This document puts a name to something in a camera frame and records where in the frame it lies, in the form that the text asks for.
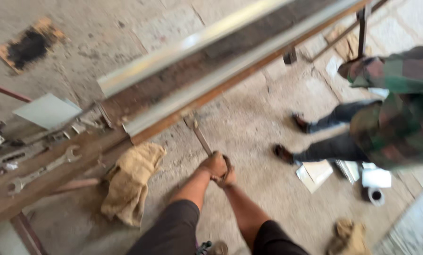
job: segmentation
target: forearm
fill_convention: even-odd
[[[224,188],[224,192],[235,213],[241,235],[248,247],[253,250],[260,226],[270,218],[236,185]]]
[[[185,185],[171,198],[170,203],[178,200],[190,200],[200,211],[204,203],[205,190],[210,183],[210,173],[198,168],[186,181]]]

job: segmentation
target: wrench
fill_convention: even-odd
[[[82,157],[82,155],[75,156],[73,151],[79,149],[78,145],[71,145],[67,148],[67,151],[64,155],[60,158],[54,160],[53,162],[49,163],[48,165],[41,167],[39,170],[25,176],[25,177],[16,177],[9,183],[9,187],[11,190],[8,192],[10,196],[18,194],[21,190],[26,186],[27,183],[32,182],[33,180],[37,179],[38,177],[50,172],[51,170],[55,169],[56,167],[62,165],[63,163],[71,163],[75,162]]]

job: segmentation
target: hand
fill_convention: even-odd
[[[205,159],[197,168],[209,172],[211,178],[220,178],[227,172],[227,164],[222,153],[216,151],[208,159]]]
[[[231,187],[237,183],[237,175],[235,174],[235,167],[230,163],[230,159],[227,156],[224,156],[224,160],[227,165],[227,173],[221,178],[214,178],[214,182],[221,188],[225,189]]]

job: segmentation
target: foot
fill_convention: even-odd
[[[282,161],[293,165],[293,155],[291,152],[289,152],[283,145],[281,144],[275,144],[272,148],[274,154],[281,159]]]
[[[303,117],[303,114],[302,113],[293,113],[292,114],[292,118],[293,118],[295,124],[298,126],[298,128],[303,133],[307,133],[307,125],[309,123],[307,123],[302,117]]]

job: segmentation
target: camouflage jacket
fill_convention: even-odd
[[[356,143],[383,169],[423,164],[423,46],[353,65],[360,71],[350,70],[352,87],[389,90],[384,102],[352,118]]]

